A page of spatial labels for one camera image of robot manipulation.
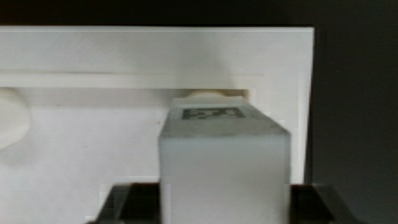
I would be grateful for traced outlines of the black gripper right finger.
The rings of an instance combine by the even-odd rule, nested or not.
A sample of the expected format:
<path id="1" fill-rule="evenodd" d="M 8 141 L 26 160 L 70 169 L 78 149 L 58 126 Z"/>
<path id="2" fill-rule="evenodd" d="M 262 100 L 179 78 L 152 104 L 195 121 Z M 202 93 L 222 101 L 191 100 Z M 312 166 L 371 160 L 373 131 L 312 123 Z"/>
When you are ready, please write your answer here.
<path id="1" fill-rule="evenodd" d="M 355 224 L 355 216 L 330 186 L 291 186 L 289 224 Z"/>

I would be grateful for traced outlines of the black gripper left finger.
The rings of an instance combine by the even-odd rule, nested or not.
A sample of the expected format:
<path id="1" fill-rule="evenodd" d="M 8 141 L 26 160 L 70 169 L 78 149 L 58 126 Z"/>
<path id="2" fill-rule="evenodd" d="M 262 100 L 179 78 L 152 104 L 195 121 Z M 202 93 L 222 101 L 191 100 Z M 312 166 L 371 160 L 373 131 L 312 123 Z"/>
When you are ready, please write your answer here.
<path id="1" fill-rule="evenodd" d="M 156 183 L 115 185 L 97 217 L 86 224 L 161 224 L 159 186 Z"/>

